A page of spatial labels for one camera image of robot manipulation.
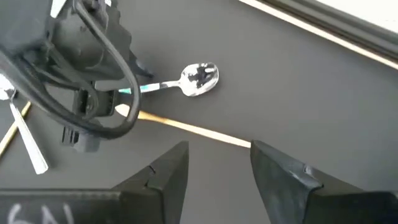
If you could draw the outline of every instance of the silver utensil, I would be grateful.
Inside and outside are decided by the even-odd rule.
[[[153,83],[142,85],[141,93],[161,90],[170,87],[180,87],[182,92],[187,96],[198,96],[211,90],[220,79],[218,68],[215,64],[196,63],[188,65],[181,73],[181,78],[178,81],[169,81],[161,83]],[[131,94],[131,89],[121,89],[121,93]]]
[[[4,77],[4,75],[0,74],[0,100],[9,100],[12,115],[14,116],[19,132],[21,133],[22,140],[24,141],[30,160],[32,161],[33,168],[35,169],[36,174],[43,174],[49,169],[49,166],[37,146],[32,133],[29,131],[21,113],[12,102],[15,92],[15,88],[9,80]]]

